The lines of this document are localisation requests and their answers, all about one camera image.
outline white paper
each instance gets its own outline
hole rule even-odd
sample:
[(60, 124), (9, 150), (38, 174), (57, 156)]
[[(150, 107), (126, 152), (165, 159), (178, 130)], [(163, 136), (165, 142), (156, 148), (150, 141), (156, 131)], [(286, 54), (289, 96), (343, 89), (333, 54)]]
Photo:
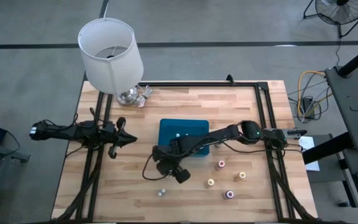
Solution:
[[(312, 147), (314, 147), (313, 137), (302, 136), (299, 139), (299, 145), (303, 147), (303, 150), (304, 150), (303, 152), (311, 149)], [(318, 166), (318, 161), (314, 161), (314, 162), (307, 164), (306, 170), (320, 171), (320, 167)]]

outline yellow cable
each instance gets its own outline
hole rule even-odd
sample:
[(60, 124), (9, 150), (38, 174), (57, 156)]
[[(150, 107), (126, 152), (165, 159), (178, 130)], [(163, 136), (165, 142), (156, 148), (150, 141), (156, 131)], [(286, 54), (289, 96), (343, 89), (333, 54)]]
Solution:
[(318, 75), (322, 75), (323, 77), (326, 76), (326, 74), (324, 72), (317, 72), (317, 71), (305, 71), (302, 73), (302, 75), (299, 77), (298, 80), (298, 115), (301, 116), (301, 81), (304, 75), (308, 74), (308, 73), (315, 73)]
[(330, 96), (332, 96), (333, 95), (333, 93), (330, 93), (330, 94), (328, 94), (327, 96), (324, 96), (321, 100), (319, 100), (319, 101), (317, 101), (316, 103), (316, 105), (311, 109), (311, 110), (309, 110), (309, 112), (305, 115), (305, 116), (308, 116), (312, 111), (314, 111), (314, 109), (316, 109), (316, 107), (323, 101), (323, 100), (325, 100), (326, 98), (328, 98), (328, 97), (330, 97)]

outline small bottle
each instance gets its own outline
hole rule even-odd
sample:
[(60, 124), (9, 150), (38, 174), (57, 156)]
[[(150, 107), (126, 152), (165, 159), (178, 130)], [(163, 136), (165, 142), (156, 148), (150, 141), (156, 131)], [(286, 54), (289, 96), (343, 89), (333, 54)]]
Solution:
[(224, 199), (232, 199), (234, 197), (234, 193), (231, 190), (228, 190), (223, 194)]
[(209, 179), (207, 182), (205, 182), (205, 187), (210, 188), (215, 184), (215, 181), (213, 179)]
[(235, 181), (244, 180), (245, 177), (246, 177), (246, 173), (245, 172), (240, 172), (234, 177), (234, 180)]
[(224, 161), (219, 161), (216, 164), (215, 169), (219, 171), (219, 170), (223, 169), (224, 165), (225, 165)]

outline gray floor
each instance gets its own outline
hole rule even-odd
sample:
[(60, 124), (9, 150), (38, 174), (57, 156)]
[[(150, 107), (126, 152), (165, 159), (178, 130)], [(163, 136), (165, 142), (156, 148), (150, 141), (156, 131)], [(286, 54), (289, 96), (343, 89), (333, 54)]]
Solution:
[[(334, 26), (319, 18), (303, 20), (307, 0), (111, 0), (106, 16), (130, 24), (138, 42), (336, 41)], [(0, 0), (0, 44), (70, 44), (78, 31), (99, 15), (102, 0)], [(358, 26), (343, 40), (358, 40)], [(296, 90), (301, 72), (336, 63), (337, 46), (200, 47), (141, 49), (143, 80), (284, 80)], [(358, 54), (343, 45), (340, 65)], [(13, 162), (0, 193), (0, 223), (50, 218), (66, 141), (35, 142), (32, 123), (51, 119), (68, 124), (83, 79), (78, 49), (0, 50), (0, 126), (13, 132), (28, 164)], [(317, 77), (312, 83), (320, 82)], [(317, 96), (326, 85), (307, 92)], [(319, 121), (301, 124), (310, 134), (346, 131), (334, 98)], [(318, 215), (324, 220), (358, 223), (358, 209), (337, 208), (345, 198), (341, 185), (312, 184)]]

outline chrome lamp base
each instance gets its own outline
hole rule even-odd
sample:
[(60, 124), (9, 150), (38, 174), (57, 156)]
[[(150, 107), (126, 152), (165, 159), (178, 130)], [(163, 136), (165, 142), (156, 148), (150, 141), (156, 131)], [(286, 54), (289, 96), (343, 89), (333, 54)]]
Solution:
[(138, 92), (136, 87), (132, 87), (130, 90), (124, 93), (117, 94), (116, 98), (121, 106), (132, 106), (136, 104), (137, 94)]

